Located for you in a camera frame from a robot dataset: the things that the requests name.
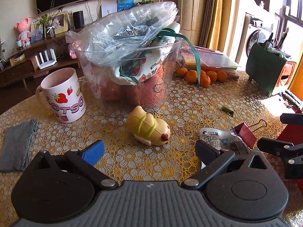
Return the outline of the red white cardboard box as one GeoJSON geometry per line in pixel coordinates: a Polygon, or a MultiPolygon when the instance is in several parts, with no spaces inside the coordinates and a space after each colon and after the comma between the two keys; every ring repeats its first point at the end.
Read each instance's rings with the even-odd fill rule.
{"type": "MultiPolygon", "coordinates": [[[[302,114],[302,110],[297,109],[295,113],[302,114]]],[[[294,145],[302,144],[302,125],[287,124],[277,139],[281,141],[291,142],[294,145]]],[[[294,180],[296,180],[298,187],[302,192],[302,179],[294,180]]]]}

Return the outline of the white snack packet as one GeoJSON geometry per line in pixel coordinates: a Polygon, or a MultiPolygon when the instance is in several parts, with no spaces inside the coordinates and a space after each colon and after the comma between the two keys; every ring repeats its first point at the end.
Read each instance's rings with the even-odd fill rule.
{"type": "Polygon", "coordinates": [[[236,150],[236,144],[230,131],[222,131],[213,128],[201,128],[199,137],[202,141],[217,150],[230,149],[236,150]]]}

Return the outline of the red binder clip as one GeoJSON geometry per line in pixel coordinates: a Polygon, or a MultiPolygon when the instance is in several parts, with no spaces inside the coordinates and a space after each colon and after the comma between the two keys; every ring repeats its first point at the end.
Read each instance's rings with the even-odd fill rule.
{"type": "Polygon", "coordinates": [[[239,136],[242,141],[248,146],[248,148],[253,149],[257,137],[254,135],[254,132],[261,128],[267,127],[267,122],[264,119],[260,119],[258,122],[247,125],[245,122],[242,122],[234,127],[234,131],[237,136],[239,136]]]}

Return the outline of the orange green tissue box organizer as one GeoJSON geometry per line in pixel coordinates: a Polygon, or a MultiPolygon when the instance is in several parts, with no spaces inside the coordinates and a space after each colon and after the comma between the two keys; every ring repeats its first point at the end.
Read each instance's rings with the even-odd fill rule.
{"type": "Polygon", "coordinates": [[[251,47],[245,72],[249,81],[255,81],[267,96],[276,95],[288,89],[295,74],[296,62],[284,52],[266,43],[254,43],[251,47]]]}

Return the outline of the small green wrapper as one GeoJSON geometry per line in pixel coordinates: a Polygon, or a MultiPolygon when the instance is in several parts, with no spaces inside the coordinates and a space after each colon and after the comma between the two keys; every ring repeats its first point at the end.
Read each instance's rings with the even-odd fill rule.
{"type": "Polygon", "coordinates": [[[229,116],[234,117],[234,111],[233,110],[231,110],[231,109],[229,109],[225,106],[221,107],[221,110],[223,112],[225,112],[226,114],[228,114],[229,116]]]}

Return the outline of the yellow dog toy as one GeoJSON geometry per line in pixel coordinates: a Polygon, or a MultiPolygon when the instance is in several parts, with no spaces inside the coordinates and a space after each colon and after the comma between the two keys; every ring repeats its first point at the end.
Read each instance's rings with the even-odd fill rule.
{"type": "Polygon", "coordinates": [[[136,140],[148,146],[167,144],[170,138],[169,125],[145,112],[141,106],[136,106],[129,113],[126,126],[136,140]]]}

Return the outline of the grey cloth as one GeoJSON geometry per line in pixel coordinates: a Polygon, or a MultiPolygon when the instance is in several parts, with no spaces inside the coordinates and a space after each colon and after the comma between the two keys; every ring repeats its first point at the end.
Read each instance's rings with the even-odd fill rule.
{"type": "Polygon", "coordinates": [[[24,171],[30,163],[29,150],[36,135],[35,119],[8,128],[1,152],[1,173],[24,171]]]}

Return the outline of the pink strawberry mug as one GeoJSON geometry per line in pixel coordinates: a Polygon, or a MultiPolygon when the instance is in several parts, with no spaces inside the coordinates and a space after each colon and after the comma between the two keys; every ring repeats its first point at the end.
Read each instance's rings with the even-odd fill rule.
{"type": "Polygon", "coordinates": [[[80,119],[86,111],[74,68],[62,68],[46,76],[37,87],[35,97],[64,124],[80,119]]]}

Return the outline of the orange tangerine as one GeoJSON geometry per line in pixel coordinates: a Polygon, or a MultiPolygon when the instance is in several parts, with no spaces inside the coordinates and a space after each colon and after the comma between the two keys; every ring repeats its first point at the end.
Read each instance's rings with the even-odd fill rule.
{"type": "Polygon", "coordinates": [[[227,73],[222,70],[217,71],[217,79],[220,82],[225,82],[227,80],[227,73]]]}
{"type": "Polygon", "coordinates": [[[190,84],[196,84],[198,81],[198,73],[196,70],[189,70],[186,73],[185,80],[190,84]]]}
{"type": "Polygon", "coordinates": [[[211,84],[211,79],[208,75],[202,74],[200,75],[200,86],[204,88],[208,88],[211,84]]]}
{"type": "Polygon", "coordinates": [[[184,67],[180,67],[176,70],[176,75],[179,77],[185,77],[188,73],[188,70],[184,67]]]}

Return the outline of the white washing machine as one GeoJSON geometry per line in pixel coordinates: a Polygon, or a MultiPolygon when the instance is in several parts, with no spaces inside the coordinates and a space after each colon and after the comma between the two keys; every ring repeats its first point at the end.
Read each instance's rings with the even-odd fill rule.
{"type": "Polygon", "coordinates": [[[254,43],[264,43],[272,32],[273,23],[271,19],[259,18],[246,13],[235,62],[239,66],[245,64],[254,43]]]}

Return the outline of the stack of clear plastic folders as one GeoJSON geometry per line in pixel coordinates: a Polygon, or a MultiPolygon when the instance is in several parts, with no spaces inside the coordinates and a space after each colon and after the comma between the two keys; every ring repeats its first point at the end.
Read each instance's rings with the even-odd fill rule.
{"type": "MultiPolygon", "coordinates": [[[[204,48],[196,48],[200,57],[200,67],[204,72],[222,70],[227,74],[228,79],[238,79],[240,77],[237,68],[238,63],[232,61],[227,55],[220,51],[204,48]]],[[[182,46],[178,61],[190,70],[196,70],[195,55],[190,47],[182,46]]]]}

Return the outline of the wooden tv cabinet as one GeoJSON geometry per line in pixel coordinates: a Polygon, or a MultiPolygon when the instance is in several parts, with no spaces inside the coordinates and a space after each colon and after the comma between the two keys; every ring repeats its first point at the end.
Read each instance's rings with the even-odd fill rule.
{"type": "Polygon", "coordinates": [[[28,77],[38,76],[59,68],[79,65],[79,60],[72,59],[69,54],[65,35],[66,33],[62,32],[54,38],[44,38],[18,50],[1,70],[1,87],[18,81],[24,82],[28,77]]]}

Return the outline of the clear plastic tub with bags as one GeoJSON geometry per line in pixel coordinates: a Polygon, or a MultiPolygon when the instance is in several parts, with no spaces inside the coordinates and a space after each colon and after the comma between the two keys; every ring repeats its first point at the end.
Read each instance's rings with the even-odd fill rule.
{"type": "Polygon", "coordinates": [[[67,33],[95,105],[153,110],[165,102],[180,48],[189,42],[177,14],[174,2],[139,5],[67,33]]]}

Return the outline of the yellow curtain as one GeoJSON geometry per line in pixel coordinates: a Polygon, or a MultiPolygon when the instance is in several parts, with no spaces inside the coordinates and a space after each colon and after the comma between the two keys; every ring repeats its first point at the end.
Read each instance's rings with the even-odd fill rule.
{"type": "Polygon", "coordinates": [[[199,46],[217,50],[223,0],[206,0],[199,46]]]}

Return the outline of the pink plush pig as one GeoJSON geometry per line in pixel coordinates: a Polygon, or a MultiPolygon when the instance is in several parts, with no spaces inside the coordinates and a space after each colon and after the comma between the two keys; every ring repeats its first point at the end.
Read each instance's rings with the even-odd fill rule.
{"type": "Polygon", "coordinates": [[[15,28],[19,32],[19,35],[17,37],[17,46],[29,46],[30,45],[30,38],[31,38],[31,32],[30,32],[30,23],[29,19],[26,17],[21,22],[18,22],[15,24],[15,28]]]}

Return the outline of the black speaker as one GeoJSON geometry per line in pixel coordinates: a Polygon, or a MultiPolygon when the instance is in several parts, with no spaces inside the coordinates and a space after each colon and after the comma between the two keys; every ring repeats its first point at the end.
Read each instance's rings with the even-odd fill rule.
{"type": "Polygon", "coordinates": [[[76,11],[72,14],[75,29],[85,27],[83,10],[76,11]]]}

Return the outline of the framed photo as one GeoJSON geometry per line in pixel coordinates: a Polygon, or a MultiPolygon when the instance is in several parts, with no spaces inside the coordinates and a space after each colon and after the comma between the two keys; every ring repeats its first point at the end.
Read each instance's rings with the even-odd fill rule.
{"type": "Polygon", "coordinates": [[[57,13],[51,18],[51,26],[54,28],[55,34],[68,31],[68,11],[57,13]]]}

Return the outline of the white tablet board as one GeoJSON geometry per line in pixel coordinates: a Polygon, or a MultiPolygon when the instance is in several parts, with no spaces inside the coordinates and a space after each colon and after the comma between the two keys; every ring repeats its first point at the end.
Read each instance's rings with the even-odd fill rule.
{"type": "Polygon", "coordinates": [[[117,12],[118,5],[117,2],[109,2],[101,4],[101,17],[117,12]]]}

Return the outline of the blue picture book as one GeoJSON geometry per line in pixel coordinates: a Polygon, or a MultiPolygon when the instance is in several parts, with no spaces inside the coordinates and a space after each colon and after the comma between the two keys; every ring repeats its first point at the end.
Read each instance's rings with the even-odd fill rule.
{"type": "Polygon", "coordinates": [[[117,0],[117,11],[131,9],[134,6],[134,0],[117,0]]]}

